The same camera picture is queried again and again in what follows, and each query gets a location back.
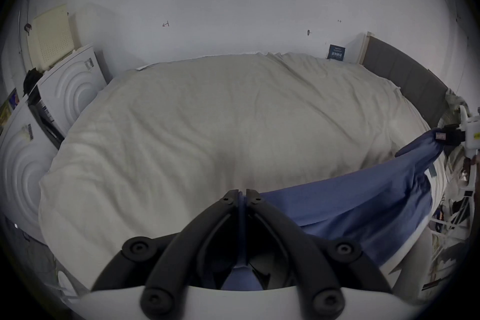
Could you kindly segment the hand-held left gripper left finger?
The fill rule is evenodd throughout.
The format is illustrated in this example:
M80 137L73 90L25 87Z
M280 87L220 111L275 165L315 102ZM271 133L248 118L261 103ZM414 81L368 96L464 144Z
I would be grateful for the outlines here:
M240 203L230 190L179 233L128 239L92 291L144 286L141 311L180 311L190 282L219 289L239 258Z

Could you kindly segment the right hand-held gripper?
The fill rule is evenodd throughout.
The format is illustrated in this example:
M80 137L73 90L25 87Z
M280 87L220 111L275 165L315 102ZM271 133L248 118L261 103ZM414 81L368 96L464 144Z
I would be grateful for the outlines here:
M480 117L469 116L464 105L457 108L458 121L453 125L446 125L435 130L435 141L438 143L452 143L453 146L461 145L465 157L473 159L479 154L480 149Z

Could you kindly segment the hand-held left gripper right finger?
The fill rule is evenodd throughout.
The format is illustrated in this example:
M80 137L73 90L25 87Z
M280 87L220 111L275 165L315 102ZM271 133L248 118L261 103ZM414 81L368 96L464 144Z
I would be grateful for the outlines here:
M247 213L284 252L305 315L341 315L342 283L367 292L392 293L375 263L353 240L307 234L255 190L246 190Z

